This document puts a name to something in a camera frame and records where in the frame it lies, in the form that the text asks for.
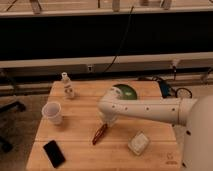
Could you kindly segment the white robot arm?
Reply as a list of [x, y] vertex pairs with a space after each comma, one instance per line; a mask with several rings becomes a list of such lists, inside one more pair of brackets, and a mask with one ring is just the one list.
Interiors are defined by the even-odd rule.
[[121, 115], [185, 126], [181, 171], [213, 171], [213, 95], [126, 100], [113, 86], [98, 102], [98, 109], [105, 123]]

